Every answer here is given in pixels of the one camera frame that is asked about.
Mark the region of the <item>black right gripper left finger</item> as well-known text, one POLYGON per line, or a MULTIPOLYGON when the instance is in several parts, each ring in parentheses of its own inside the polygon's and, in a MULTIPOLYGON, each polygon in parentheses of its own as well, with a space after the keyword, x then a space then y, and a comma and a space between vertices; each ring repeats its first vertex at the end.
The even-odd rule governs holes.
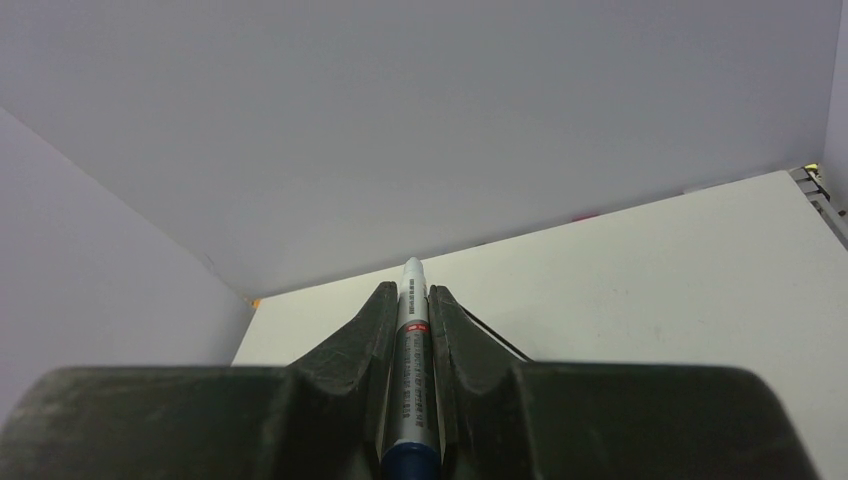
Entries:
POLYGON ((75 367, 1 432, 5 479, 375 479, 397 288, 285 367, 75 367))

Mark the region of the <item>black framed whiteboard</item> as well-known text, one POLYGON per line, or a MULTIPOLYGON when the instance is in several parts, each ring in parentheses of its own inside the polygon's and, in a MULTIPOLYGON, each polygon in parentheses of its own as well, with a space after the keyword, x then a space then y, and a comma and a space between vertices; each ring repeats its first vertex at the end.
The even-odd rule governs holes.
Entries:
POLYGON ((516 357, 518 360, 523 362, 532 362, 532 359, 518 349, 513 343, 508 341, 505 337, 495 331, 492 327, 478 318, 475 314, 473 314, 470 310, 463 307, 463 311, 466 316, 484 333, 486 333, 490 338, 492 338, 496 343, 498 343, 501 347, 503 347, 506 351, 508 351, 511 355, 516 357))

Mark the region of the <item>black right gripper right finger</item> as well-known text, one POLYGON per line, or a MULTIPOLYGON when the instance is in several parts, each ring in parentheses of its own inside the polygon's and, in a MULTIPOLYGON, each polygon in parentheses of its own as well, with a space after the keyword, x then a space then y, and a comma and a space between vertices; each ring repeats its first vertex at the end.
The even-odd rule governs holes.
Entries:
POLYGON ((532 361, 430 290, 446 479, 813 479, 783 405, 735 367, 532 361))

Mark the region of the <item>white marker pen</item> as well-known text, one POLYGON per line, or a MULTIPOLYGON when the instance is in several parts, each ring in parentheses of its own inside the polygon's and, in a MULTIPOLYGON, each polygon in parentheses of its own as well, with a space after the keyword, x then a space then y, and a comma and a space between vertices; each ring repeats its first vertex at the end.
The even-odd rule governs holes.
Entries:
POLYGON ((428 288, 421 261, 412 257, 398 285, 382 477, 438 479, 441 455, 428 288))

